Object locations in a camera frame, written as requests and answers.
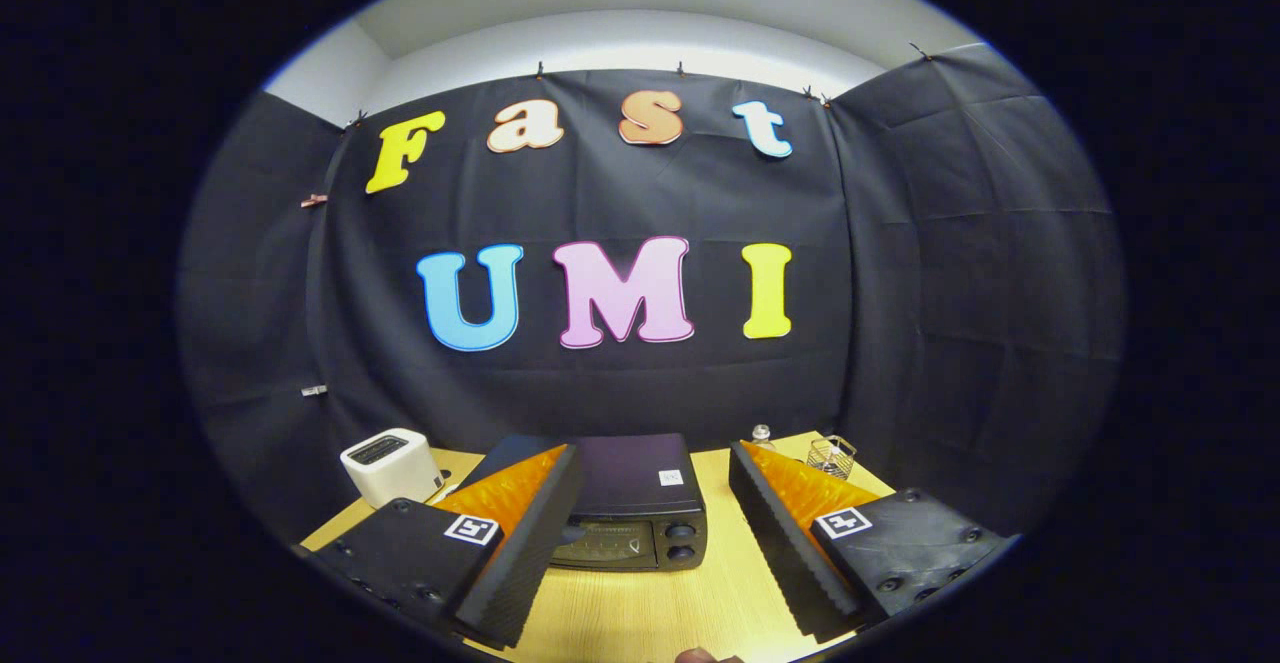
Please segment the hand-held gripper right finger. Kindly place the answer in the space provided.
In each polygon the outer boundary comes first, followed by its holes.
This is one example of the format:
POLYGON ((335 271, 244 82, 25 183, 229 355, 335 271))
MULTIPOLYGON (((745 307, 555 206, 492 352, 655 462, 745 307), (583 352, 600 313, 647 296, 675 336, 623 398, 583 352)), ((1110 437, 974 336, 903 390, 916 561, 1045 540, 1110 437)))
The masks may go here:
POLYGON ((905 616, 1006 540, 916 486, 879 495, 737 442, 728 481, 799 630, 818 643, 905 616))

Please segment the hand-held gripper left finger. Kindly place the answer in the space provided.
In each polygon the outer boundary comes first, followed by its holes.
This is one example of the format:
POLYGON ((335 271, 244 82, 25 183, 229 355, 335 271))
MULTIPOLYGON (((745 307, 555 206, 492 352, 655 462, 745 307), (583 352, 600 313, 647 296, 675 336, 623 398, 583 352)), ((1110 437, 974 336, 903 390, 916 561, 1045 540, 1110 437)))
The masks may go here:
POLYGON ((576 445, 429 506, 398 498, 312 553, 344 593, 421 632, 515 646, 582 486, 576 445))

